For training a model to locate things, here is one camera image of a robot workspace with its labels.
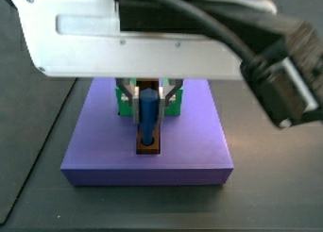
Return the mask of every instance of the black connector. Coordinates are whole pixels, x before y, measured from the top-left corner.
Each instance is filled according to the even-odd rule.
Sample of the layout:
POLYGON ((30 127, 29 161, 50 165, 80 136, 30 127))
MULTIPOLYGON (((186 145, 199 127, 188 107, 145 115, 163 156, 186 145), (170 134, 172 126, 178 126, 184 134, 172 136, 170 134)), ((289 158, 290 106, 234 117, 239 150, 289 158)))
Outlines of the black connector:
MULTIPOLYGON (((323 42, 312 26, 235 4, 184 1, 225 27, 233 40, 239 40, 234 43, 243 44, 241 50, 247 50, 247 58, 241 50, 235 51, 239 45, 230 49, 242 59, 242 76, 273 124, 285 128, 323 121, 323 42)), ((175 4, 166 0, 119 0, 120 30, 203 34, 223 42, 223 32, 214 35, 183 8, 172 7, 175 4)))

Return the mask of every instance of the black surface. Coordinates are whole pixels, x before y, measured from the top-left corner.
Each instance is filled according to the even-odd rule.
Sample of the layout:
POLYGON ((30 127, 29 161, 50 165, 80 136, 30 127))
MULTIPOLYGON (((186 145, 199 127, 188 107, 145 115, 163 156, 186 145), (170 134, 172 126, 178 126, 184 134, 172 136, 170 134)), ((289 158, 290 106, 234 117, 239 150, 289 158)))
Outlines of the black surface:
POLYGON ((0 0, 0 224, 73 82, 49 79, 34 70, 15 11, 0 0))
MULTIPOLYGON (((320 0, 282 1, 312 20, 321 11, 320 0)), ((323 230, 323 127, 275 130, 237 81, 210 82, 235 165, 222 187, 72 187, 58 165, 88 85, 74 84, 2 228, 323 230)))

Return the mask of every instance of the blue cylinder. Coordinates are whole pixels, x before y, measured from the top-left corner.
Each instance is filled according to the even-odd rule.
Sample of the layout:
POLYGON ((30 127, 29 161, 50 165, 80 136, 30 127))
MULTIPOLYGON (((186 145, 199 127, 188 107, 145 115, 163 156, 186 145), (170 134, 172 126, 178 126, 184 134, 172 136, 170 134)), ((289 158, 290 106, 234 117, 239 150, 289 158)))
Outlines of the blue cylinder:
POLYGON ((144 89, 139 92, 139 130, 141 133, 141 144, 154 143, 154 129, 158 120, 158 92, 144 89))

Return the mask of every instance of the dark background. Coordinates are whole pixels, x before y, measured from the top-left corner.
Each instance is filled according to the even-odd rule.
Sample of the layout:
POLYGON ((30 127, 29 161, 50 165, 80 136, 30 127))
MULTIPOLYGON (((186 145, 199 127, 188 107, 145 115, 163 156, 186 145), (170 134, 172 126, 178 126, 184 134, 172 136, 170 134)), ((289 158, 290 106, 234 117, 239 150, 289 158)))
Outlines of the dark background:
MULTIPOLYGON (((321 0, 274 2, 282 13, 310 21, 323 36, 321 0)), ((0 0, 0 28, 7 37, 1 39, 0 49, 0 86, 1 95, 5 97, 1 108, 9 107, 7 100, 11 102, 11 110, 21 106, 21 101, 15 99, 21 85, 17 81, 10 83, 9 77, 10 73, 28 72, 37 84, 41 84, 41 89, 50 86, 52 95, 60 92, 60 99, 53 102, 57 113, 72 87, 72 80, 48 81, 41 73, 30 71, 18 19, 14 11, 5 5, 0 0)), ((25 76, 21 77, 25 82, 30 82, 25 76)), ((233 174, 222 187, 70 186, 58 166, 89 84, 89 79, 76 81, 54 123, 54 115, 52 114, 49 119, 49 116, 44 115, 45 111, 40 112, 42 116, 36 117, 48 121, 48 124, 53 123, 53 128, 48 138, 42 140, 38 140, 36 132, 28 133, 26 144, 41 144, 41 153, 18 193, 10 216, 0 230, 323 230, 323 126, 313 123, 284 131, 275 130, 242 81, 208 82, 234 162, 233 174)), ((46 103, 42 101, 37 106, 29 106, 29 109, 38 110, 46 103)), ((11 122, 1 120, 1 127, 5 125, 10 127, 11 122)), ((14 131, 6 131, 14 132, 13 137, 25 138, 26 131, 21 125, 18 127, 21 128, 14 131)), ((1 145, 6 145, 2 137, 0 139, 1 145)), ((15 150, 14 145, 3 147, 1 153, 10 151, 18 157, 21 151, 15 150)), ((6 161, 1 159, 0 162, 3 167, 6 161)))

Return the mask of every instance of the green object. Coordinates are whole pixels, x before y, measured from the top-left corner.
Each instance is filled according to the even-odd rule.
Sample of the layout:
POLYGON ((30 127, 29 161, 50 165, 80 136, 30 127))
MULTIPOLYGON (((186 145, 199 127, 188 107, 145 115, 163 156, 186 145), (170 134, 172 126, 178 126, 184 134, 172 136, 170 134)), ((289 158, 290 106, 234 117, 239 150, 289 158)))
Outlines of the green object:
MULTIPOLYGON (((136 79, 131 78, 131 82, 135 85, 136 79)), ((115 88, 116 91, 116 99, 117 99, 117 114, 120 116, 129 116, 132 115, 132 109, 128 107, 127 103, 120 100, 121 97, 121 91, 119 88, 115 88)), ((175 102, 168 105, 168 108, 164 109, 164 116, 178 116, 180 115, 180 106, 182 106, 182 96, 183 96, 183 87, 179 88, 179 90, 175 93, 176 99, 175 102)))
MULTIPOLYGON (((131 83, 136 84, 136 79, 131 78, 131 83)), ((125 116, 132 115, 132 109, 128 107, 127 103, 120 100, 121 97, 121 91, 119 88, 115 88, 116 91, 116 99, 117 99, 117 115, 125 116)))

